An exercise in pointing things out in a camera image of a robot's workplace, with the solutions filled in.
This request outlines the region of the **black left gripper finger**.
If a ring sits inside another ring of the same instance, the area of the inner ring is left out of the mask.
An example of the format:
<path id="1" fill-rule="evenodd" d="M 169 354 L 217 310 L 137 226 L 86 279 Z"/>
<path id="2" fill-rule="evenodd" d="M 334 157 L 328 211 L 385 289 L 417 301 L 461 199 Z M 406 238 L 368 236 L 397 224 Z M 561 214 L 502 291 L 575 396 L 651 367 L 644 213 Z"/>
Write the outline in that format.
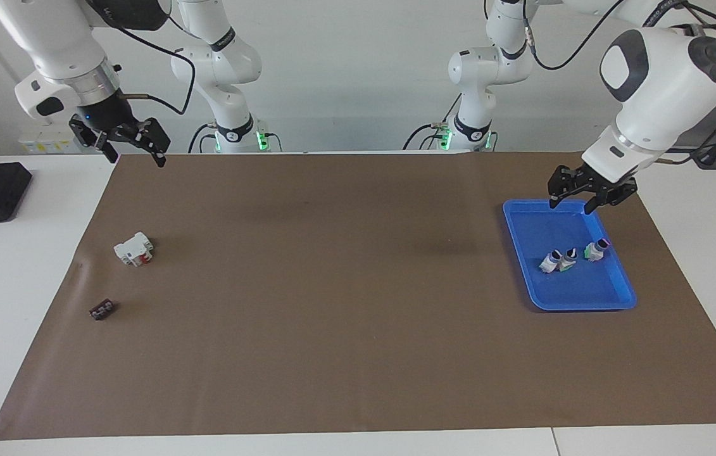
<path id="1" fill-rule="evenodd" d="M 636 180 L 627 180 L 624 184 L 617 186 L 595 185 L 590 190 L 593 194 L 592 198 L 584 205 L 584 213 L 592 214 L 601 206 L 616 206 L 621 204 L 627 198 L 636 194 Z"/>
<path id="2" fill-rule="evenodd" d="M 548 181 L 549 206 L 554 210 L 564 199 L 580 193 L 578 168 L 557 167 Z"/>

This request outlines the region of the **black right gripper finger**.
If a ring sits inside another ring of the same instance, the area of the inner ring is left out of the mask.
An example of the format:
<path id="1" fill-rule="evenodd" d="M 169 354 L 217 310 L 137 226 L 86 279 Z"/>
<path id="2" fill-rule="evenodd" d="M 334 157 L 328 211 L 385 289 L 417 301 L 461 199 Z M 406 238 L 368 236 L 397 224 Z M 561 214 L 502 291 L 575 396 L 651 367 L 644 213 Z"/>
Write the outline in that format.
<path id="1" fill-rule="evenodd" d="M 109 161 L 109 163 L 115 164 L 118 161 L 117 150 L 111 145 L 107 139 L 107 135 L 104 132 L 96 133 L 85 122 L 82 121 L 79 115 L 72 115 L 70 119 L 70 128 L 74 133 L 77 141 L 86 148 L 92 148 L 98 152 L 101 152 L 103 156 Z"/>
<path id="2" fill-rule="evenodd" d="M 157 119 L 122 124 L 120 137 L 127 144 L 149 153 L 158 168 L 166 165 L 166 153 L 172 141 Z"/>

